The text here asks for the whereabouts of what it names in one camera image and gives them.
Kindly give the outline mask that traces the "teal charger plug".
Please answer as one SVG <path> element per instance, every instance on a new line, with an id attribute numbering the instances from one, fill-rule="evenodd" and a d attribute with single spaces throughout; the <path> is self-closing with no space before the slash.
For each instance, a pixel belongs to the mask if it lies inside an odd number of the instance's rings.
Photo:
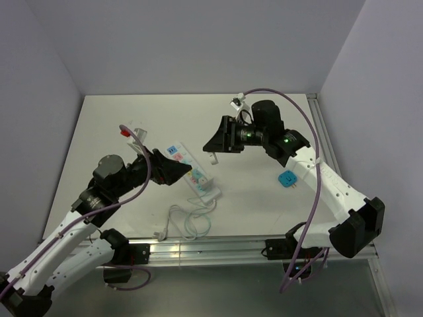
<path id="1" fill-rule="evenodd" d="M 197 168 L 193 168 L 192 169 L 192 177 L 195 180 L 199 180 L 200 178 L 203 178 L 204 175 Z"/>

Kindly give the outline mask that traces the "white charger block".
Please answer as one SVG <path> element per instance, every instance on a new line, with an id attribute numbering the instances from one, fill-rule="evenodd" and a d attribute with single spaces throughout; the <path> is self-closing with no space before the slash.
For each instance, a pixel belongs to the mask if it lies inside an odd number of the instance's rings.
<path id="1" fill-rule="evenodd" d="M 206 191 L 213 186 L 213 178 L 206 178 L 205 176 L 202 176 L 198 179 L 198 185 L 201 190 Z"/>

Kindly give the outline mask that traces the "white colourful power strip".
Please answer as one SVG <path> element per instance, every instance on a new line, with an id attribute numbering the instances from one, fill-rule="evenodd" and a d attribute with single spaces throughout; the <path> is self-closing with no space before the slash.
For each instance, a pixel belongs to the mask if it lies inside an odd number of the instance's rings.
<path id="1" fill-rule="evenodd" d="M 210 205 L 221 196 L 221 190 L 214 184 L 214 178 L 200 166 L 182 143 L 172 143 L 167 147 L 166 155 L 191 166 L 191 170 L 183 178 L 203 204 Z"/>

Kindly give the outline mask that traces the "white two-pin plug adapter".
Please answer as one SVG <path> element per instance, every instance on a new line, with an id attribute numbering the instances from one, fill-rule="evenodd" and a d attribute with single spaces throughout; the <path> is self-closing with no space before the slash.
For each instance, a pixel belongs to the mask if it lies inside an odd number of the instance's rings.
<path id="1" fill-rule="evenodd" d="M 208 156 L 212 165 L 217 165 L 219 163 L 217 155 L 215 153 L 208 153 Z"/>

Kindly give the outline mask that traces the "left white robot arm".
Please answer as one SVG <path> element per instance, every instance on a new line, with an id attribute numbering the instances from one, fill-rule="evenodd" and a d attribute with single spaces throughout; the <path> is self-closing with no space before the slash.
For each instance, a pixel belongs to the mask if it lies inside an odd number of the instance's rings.
<path id="1" fill-rule="evenodd" d="M 13 316 L 43 316 L 54 297 L 100 265 L 142 263 L 129 240 L 115 229 L 104 230 L 87 249 L 70 253 L 120 208 L 119 199 L 149 181 L 171 186 L 191 171 L 189 164 L 165 157 L 158 149 L 125 164 L 118 155 L 101 158 L 87 189 L 63 221 L 24 261 L 1 273 L 1 304 Z"/>

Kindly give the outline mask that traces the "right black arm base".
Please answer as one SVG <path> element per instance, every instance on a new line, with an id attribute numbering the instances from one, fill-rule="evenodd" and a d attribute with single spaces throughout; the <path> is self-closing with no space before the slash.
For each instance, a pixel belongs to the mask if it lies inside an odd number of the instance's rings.
<path id="1" fill-rule="evenodd" d="M 261 255 L 264 256 L 267 260 L 287 260 L 287 263 L 284 263 L 284 271 L 288 270 L 291 259 L 293 258 L 297 242 L 295 240 L 290 241 L 287 238 L 275 238 L 265 240 L 265 247 L 261 251 Z M 290 277 L 294 277 L 299 273 L 303 267 L 312 260 L 322 248 L 312 247 L 312 248 L 301 248 L 297 260 L 293 269 L 291 270 Z"/>

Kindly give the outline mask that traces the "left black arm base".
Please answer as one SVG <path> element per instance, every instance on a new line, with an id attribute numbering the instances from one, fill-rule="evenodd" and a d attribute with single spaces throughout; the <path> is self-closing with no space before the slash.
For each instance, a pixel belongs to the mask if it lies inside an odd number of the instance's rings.
<path id="1" fill-rule="evenodd" d="M 103 281 L 108 287 L 117 288 L 121 291 L 129 291 L 146 286 L 151 280 L 151 272 L 139 265 L 148 264 L 150 255 L 150 245 L 125 244 L 115 249 L 112 259 L 103 269 Z M 133 271 L 140 270 L 147 274 L 147 279 L 137 287 L 127 289 L 119 287 L 118 284 L 127 283 L 133 275 Z"/>

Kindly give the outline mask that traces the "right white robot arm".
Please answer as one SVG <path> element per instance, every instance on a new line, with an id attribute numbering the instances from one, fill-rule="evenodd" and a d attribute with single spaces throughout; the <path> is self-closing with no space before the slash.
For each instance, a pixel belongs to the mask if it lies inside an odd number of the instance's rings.
<path id="1" fill-rule="evenodd" d="M 334 215 L 331 223 L 299 223 L 286 233 L 289 255 L 298 258 L 312 248 L 334 248 L 345 258 L 355 257 L 381 234 L 385 204 L 355 190 L 327 163 L 300 132 L 287 129 L 280 109 L 272 100 L 260 100 L 251 107 L 252 121 L 242 114 L 245 101 L 232 99 L 235 117 L 223 116 L 218 130 L 204 145 L 207 153 L 241 153 L 246 146 L 262 147 L 266 154 L 303 180 L 314 192 L 313 209 L 323 201 Z"/>

